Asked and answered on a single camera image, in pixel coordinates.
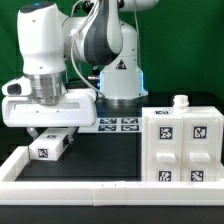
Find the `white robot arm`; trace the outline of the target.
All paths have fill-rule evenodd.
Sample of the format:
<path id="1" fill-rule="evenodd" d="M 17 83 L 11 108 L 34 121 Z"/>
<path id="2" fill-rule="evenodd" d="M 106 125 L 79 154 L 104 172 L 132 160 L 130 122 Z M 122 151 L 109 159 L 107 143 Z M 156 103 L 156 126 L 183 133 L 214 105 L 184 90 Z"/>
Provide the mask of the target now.
<path id="1" fill-rule="evenodd" d="M 122 51 L 119 13 L 154 7 L 159 0 L 90 0 L 84 17 L 65 15 L 54 2 L 21 7 L 17 15 L 23 75 L 3 85 L 2 117 L 8 127 L 80 127 L 96 120 L 92 85 L 67 89 L 67 60 L 109 65 Z"/>

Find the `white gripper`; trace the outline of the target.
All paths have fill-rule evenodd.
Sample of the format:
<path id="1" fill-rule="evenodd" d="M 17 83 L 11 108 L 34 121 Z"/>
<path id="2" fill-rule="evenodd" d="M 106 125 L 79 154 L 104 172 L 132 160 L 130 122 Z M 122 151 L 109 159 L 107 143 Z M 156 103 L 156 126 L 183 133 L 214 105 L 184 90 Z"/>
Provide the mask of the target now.
<path id="1" fill-rule="evenodd" d="M 28 127 L 36 140 L 36 127 L 69 127 L 66 143 L 71 144 L 79 126 L 91 126 L 97 118 L 96 92 L 91 88 L 69 89 L 53 105 L 40 104 L 31 96 L 31 84 L 25 77 L 2 86 L 2 117 L 8 127 Z"/>

